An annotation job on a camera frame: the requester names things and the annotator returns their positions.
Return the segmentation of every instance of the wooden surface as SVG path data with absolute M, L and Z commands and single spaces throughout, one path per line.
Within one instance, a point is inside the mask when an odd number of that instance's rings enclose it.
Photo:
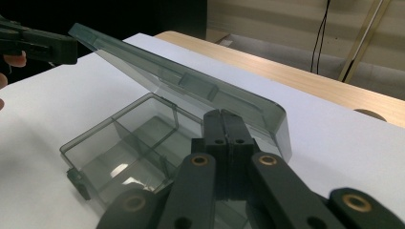
M 344 107 L 371 111 L 382 116 L 387 122 L 405 128 L 405 101 L 403 100 L 357 88 L 175 31 L 166 31 L 156 37 Z

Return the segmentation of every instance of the open box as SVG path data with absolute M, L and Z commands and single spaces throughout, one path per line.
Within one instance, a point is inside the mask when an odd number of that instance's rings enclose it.
M 60 148 L 85 199 L 106 209 L 134 187 L 157 193 L 176 178 L 191 139 L 203 136 L 203 115 L 215 109 L 239 115 L 262 151 L 290 159 L 287 115 L 273 101 L 80 24 L 70 35 L 150 91 Z M 241 206 L 218 201 L 216 225 L 243 228 Z

